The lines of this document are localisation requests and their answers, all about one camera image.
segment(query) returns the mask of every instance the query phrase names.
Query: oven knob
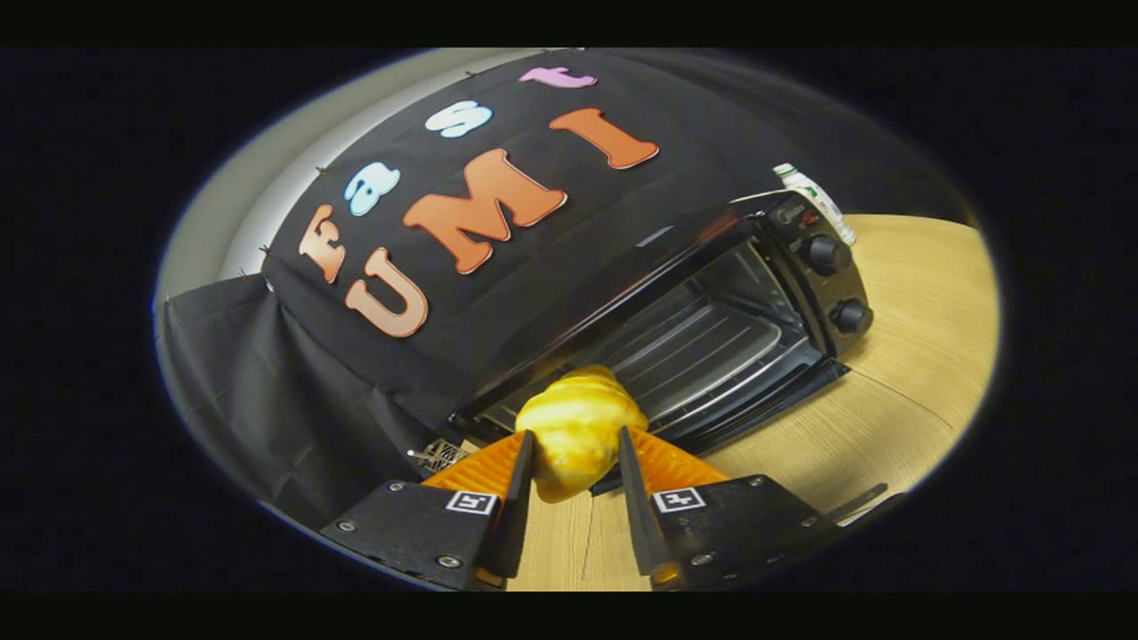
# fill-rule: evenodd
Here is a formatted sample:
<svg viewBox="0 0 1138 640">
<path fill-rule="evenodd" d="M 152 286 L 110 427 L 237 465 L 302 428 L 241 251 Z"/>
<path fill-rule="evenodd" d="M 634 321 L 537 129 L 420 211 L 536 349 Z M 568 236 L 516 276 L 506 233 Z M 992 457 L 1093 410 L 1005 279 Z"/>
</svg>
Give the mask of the oven knob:
<svg viewBox="0 0 1138 640">
<path fill-rule="evenodd" d="M 853 263 L 849 246 L 830 236 L 818 236 L 806 248 L 806 262 L 823 276 L 833 276 Z"/>
<path fill-rule="evenodd" d="M 856 300 L 839 304 L 831 319 L 843 334 L 860 334 L 873 323 L 873 310 Z"/>
</svg>

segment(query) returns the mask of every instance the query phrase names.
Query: wooden surface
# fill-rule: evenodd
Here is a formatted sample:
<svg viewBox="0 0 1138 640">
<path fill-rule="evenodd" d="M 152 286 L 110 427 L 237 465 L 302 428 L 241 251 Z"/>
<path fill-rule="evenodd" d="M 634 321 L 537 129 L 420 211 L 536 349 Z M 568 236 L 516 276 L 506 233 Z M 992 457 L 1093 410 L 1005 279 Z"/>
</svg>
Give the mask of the wooden surface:
<svg viewBox="0 0 1138 640">
<path fill-rule="evenodd" d="M 762 473 L 826 511 L 877 483 L 910 490 L 967 428 L 996 361 L 999 297 L 979 233 L 941 220 L 849 215 L 874 325 L 851 368 L 761 429 L 706 457 Z M 510 591 L 648 591 L 624 491 L 546 504 L 531 492 Z"/>
</svg>

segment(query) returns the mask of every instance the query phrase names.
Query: pink letter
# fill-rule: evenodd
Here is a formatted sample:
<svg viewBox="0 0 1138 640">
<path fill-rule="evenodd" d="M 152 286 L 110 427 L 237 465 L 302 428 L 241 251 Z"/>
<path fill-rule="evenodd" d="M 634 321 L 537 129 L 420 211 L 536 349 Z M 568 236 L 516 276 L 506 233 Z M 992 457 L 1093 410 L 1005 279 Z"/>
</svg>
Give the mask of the pink letter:
<svg viewBox="0 0 1138 640">
<path fill-rule="evenodd" d="M 566 67 L 536 67 L 527 71 L 526 75 L 519 77 L 518 81 L 527 82 L 529 80 L 536 80 L 542 84 L 549 84 L 550 87 L 556 87 L 558 89 L 580 89 L 582 87 L 596 84 L 596 79 L 592 75 L 574 77 L 571 75 L 566 75 L 564 72 L 567 71 L 569 69 Z"/>
</svg>

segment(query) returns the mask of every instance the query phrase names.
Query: white bottle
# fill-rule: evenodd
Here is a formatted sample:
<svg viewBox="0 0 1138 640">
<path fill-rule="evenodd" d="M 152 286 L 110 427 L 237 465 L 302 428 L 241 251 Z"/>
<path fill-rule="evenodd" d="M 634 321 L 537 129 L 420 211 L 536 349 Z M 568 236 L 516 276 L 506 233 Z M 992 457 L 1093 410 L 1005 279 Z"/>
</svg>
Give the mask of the white bottle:
<svg viewBox="0 0 1138 640">
<path fill-rule="evenodd" d="M 787 189 L 801 192 L 818 207 L 818 211 L 822 215 L 826 216 L 834 231 L 838 231 L 838 235 L 841 236 L 843 243 L 853 246 L 853 243 L 857 241 L 857 236 L 853 235 L 853 230 L 849 228 L 849 224 L 846 224 L 842 220 L 842 212 L 838 208 L 838 204 L 834 203 L 833 198 L 817 182 L 807 178 L 792 164 L 780 164 L 774 171 L 775 175 L 782 179 L 783 184 Z"/>
</svg>

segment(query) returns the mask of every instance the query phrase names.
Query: black fabric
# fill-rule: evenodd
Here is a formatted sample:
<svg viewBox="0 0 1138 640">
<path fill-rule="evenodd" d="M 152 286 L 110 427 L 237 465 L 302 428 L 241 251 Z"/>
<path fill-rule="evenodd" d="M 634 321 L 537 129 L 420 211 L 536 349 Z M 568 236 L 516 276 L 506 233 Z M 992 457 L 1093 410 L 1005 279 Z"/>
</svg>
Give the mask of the black fabric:
<svg viewBox="0 0 1138 640">
<path fill-rule="evenodd" d="M 255 499 L 320 527 L 386 479 L 422 479 L 405 452 L 438 434 L 316 346 L 259 276 L 189 292 L 156 313 L 174 404 Z"/>
<path fill-rule="evenodd" d="M 719 49 L 607 52 L 698 83 L 794 140 L 797 154 L 786 162 L 825 187 L 846 213 L 921 215 L 978 227 L 974 203 L 943 163 L 843 96 Z"/>
<path fill-rule="evenodd" d="M 599 82 L 559 89 L 518 81 L 538 66 L 568 67 Z M 424 128 L 460 100 L 477 100 L 494 115 L 461 138 Z M 589 142 L 549 128 L 586 107 L 657 143 L 659 155 L 617 171 Z M 711 51 L 554 51 L 463 80 L 395 114 L 323 173 L 313 172 L 265 259 L 263 276 L 274 293 L 257 276 L 160 305 L 167 386 L 193 437 L 241 487 L 307 526 L 323 526 L 386 479 L 421 478 L 406 450 L 437 437 L 459 442 L 447 417 L 486 381 L 492 362 L 528 355 L 511 352 L 513 337 L 592 282 L 630 243 L 677 216 L 710 214 L 716 204 L 781 188 L 772 167 L 783 162 L 809 166 L 848 211 L 932 203 L 933 196 L 887 183 L 934 177 L 935 169 L 842 109 Z M 506 212 L 511 239 L 487 240 L 492 257 L 463 276 L 432 236 L 407 228 L 403 216 L 429 194 L 469 197 L 464 166 L 495 148 L 569 199 L 529 228 L 512 224 Z M 902 151 L 908 155 L 896 157 L 910 174 L 890 177 L 896 162 L 882 158 Z M 366 215 L 354 216 L 344 190 L 372 162 L 399 170 L 401 180 Z M 332 285 L 298 252 L 322 204 L 332 205 L 336 246 L 347 251 Z M 344 303 L 348 287 L 364 279 L 372 296 L 403 310 L 393 290 L 363 274 L 377 247 L 388 249 L 429 301 L 426 323 L 407 338 L 382 334 Z"/>
<path fill-rule="evenodd" d="M 599 82 L 559 89 L 518 81 L 536 66 L 568 67 Z M 494 117 L 456 139 L 424 129 L 430 115 L 459 100 L 477 100 L 494 109 Z M 553 118 L 585 107 L 601 109 L 633 137 L 657 143 L 660 154 L 617 171 L 578 136 L 550 130 Z M 534 227 L 511 225 L 512 238 L 493 243 L 494 255 L 463 276 L 432 236 L 405 227 L 403 216 L 429 194 L 468 197 L 463 167 L 494 148 L 505 149 L 520 171 L 566 191 L 569 200 Z M 634 231 L 643 231 L 643 238 L 677 214 L 781 188 L 770 169 L 800 158 L 785 134 L 687 80 L 603 52 L 551 52 L 459 82 L 365 134 L 314 178 L 282 224 L 264 269 L 284 306 L 321 345 L 415 419 L 436 425 L 479 386 L 487 364 L 510 347 L 511 336 L 628 251 L 611 238 Z M 401 181 L 370 213 L 353 216 L 344 188 L 371 162 L 398 169 Z M 298 252 L 322 204 L 333 206 L 338 245 L 347 249 L 332 285 Z M 377 247 L 389 251 L 391 262 L 429 301 L 426 323 L 407 338 L 388 337 L 344 303 Z M 370 280 L 373 296 L 395 312 L 403 310 L 394 292 Z"/>
</svg>

